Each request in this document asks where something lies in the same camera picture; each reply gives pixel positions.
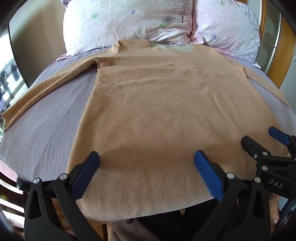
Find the pink fabric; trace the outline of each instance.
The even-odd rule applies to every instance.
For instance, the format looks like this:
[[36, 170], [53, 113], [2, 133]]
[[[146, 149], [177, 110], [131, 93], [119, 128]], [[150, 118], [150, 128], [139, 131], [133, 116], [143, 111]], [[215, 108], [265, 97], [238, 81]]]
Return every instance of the pink fabric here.
[[246, 4], [234, 0], [193, 0], [193, 6], [192, 42], [255, 63], [260, 47], [259, 26]]
[[17, 173], [12, 170], [4, 161], [0, 160], [0, 172], [13, 181], [17, 181]]

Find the blue pad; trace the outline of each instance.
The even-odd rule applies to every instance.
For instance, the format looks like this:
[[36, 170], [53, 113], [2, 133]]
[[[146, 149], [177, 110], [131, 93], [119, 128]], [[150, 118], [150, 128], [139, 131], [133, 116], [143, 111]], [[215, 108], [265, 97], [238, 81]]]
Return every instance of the blue pad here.
[[82, 198], [86, 188], [88, 187], [92, 177], [100, 166], [99, 154], [94, 152], [88, 161], [84, 164], [83, 168], [75, 178], [72, 184], [71, 199], [78, 200]]
[[219, 202], [223, 198], [223, 183], [211, 167], [210, 160], [204, 156], [202, 151], [197, 151], [194, 155], [194, 165], [198, 169], [211, 195]]
[[268, 129], [268, 133], [271, 137], [279, 141], [281, 144], [285, 146], [290, 144], [289, 137], [285, 133], [275, 128], [274, 126], [271, 126]]

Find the floral pillow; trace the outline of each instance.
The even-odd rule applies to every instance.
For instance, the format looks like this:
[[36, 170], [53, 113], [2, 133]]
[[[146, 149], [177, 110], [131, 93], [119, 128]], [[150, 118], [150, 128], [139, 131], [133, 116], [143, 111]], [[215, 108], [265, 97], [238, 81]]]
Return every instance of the floral pillow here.
[[65, 7], [67, 7], [68, 3], [71, 2], [71, 0], [60, 0], [60, 1]]
[[187, 45], [192, 8], [192, 0], [71, 0], [63, 23], [67, 55], [122, 39]]
[[193, 6], [192, 42], [255, 63], [260, 47], [259, 26], [246, 4], [234, 0], [193, 0]]

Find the mattress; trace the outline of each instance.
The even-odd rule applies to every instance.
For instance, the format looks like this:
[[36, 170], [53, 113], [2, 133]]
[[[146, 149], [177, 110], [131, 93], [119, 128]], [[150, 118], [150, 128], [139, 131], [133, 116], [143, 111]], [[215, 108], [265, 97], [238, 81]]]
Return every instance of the mattress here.
[[[157, 44], [153, 46], [172, 47]], [[173, 48], [190, 51], [190, 46]], [[51, 64], [40, 74], [34, 85], [73, 62], [99, 51], [102, 49]], [[271, 82], [260, 69], [236, 60]], [[96, 67], [79, 74], [33, 105], [7, 130], [0, 145], [0, 158], [22, 179], [32, 181], [39, 177], [47, 181], [56, 179], [65, 172], [76, 130], [93, 89], [96, 74]], [[249, 81], [267, 102], [281, 130], [296, 134], [296, 117], [292, 109], [255, 81]]]

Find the tree print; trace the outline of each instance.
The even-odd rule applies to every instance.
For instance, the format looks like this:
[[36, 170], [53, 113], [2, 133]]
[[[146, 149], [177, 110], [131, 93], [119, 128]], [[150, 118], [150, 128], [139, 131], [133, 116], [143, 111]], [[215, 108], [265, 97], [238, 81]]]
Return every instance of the tree print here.
[[172, 0], [170, 7], [173, 9], [171, 13], [178, 14], [182, 23], [184, 23], [184, 17], [191, 17], [192, 6], [188, 0]]

